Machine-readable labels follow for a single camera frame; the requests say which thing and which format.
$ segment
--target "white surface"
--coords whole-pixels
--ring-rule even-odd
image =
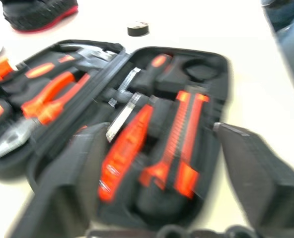
[[[259,1],[150,0],[139,4],[134,0],[79,0],[77,16],[34,35],[15,33],[2,20],[0,9],[0,41],[14,62],[62,39],[118,42],[128,52],[144,46],[167,46],[224,55],[232,74],[224,121],[261,134],[294,167],[294,82]],[[149,22],[150,34],[127,36],[127,23],[133,20]],[[25,179],[0,181],[0,238],[23,211],[20,208],[29,194]],[[222,156],[206,206],[194,224],[217,231],[246,224]]]

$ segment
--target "shoe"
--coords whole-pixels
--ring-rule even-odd
[[[19,32],[48,29],[78,11],[77,0],[1,0],[3,15]]]

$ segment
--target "pliers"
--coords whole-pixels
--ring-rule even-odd
[[[23,117],[1,136],[0,158],[24,145],[33,130],[54,121],[63,111],[65,104],[86,84],[90,75],[85,74],[66,94],[55,96],[68,84],[74,82],[71,72],[64,72],[53,79],[36,97],[21,106]]]

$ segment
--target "black tape roll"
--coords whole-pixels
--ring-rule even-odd
[[[129,36],[143,36],[149,33],[149,25],[145,22],[133,22],[127,27]]]

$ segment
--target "pliers jaw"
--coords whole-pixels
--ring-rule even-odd
[[[40,125],[37,118],[20,119],[11,126],[0,138],[0,158],[24,145],[32,131]]]

